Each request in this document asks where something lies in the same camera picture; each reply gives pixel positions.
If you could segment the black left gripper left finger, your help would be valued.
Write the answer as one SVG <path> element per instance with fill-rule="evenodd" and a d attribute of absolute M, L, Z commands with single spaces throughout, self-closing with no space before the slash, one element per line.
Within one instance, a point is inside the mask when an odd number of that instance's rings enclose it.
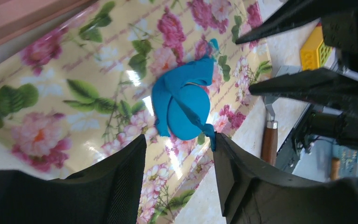
<path fill-rule="evenodd" d="M 145 154 L 145 136 L 140 135 L 66 179 L 0 170 L 0 224 L 134 224 Z"/>

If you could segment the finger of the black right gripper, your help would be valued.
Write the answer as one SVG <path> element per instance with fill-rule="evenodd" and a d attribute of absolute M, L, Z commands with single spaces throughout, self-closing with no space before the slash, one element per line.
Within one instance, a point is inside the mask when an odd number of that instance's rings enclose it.
<path fill-rule="evenodd" d="M 238 37 L 245 44 L 304 26 L 316 19 L 358 9 L 358 0 L 289 0 L 264 23 Z"/>
<path fill-rule="evenodd" d="M 358 81 L 327 68 L 277 76 L 251 85 L 249 91 L 326 106 L 358 119 Z"/>

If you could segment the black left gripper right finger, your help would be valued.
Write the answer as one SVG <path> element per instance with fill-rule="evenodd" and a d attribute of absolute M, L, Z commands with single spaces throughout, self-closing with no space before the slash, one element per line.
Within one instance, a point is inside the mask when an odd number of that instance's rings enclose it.
<path fill-rule="evenodd" d="M 358 178 L 322 183 L 286 173 L 222 133 L 213 153 L 228 224 L 358 224 Z"/>

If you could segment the metal scraper wooden handle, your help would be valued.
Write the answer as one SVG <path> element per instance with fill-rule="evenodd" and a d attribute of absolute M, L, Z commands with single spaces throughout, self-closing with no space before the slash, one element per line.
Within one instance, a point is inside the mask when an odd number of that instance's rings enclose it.
<path fill-rule="evenodd" d="M 306 104 L 277 97 L 263 97 L 266 125 L 262 140 L 261 159 L 285 172 L 293 172 L 299 156 L 293 149 L 289 133 L 302 115 Z"/>

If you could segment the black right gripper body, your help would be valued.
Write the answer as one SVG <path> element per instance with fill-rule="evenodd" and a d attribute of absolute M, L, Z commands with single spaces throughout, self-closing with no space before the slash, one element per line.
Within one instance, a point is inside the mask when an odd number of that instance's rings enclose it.
<path fill-rule="evenodd" d="M 321 22 L 325 44 L 340 50 L 343 66 L 358 73 L 358 11 L 332 14 Z"/>

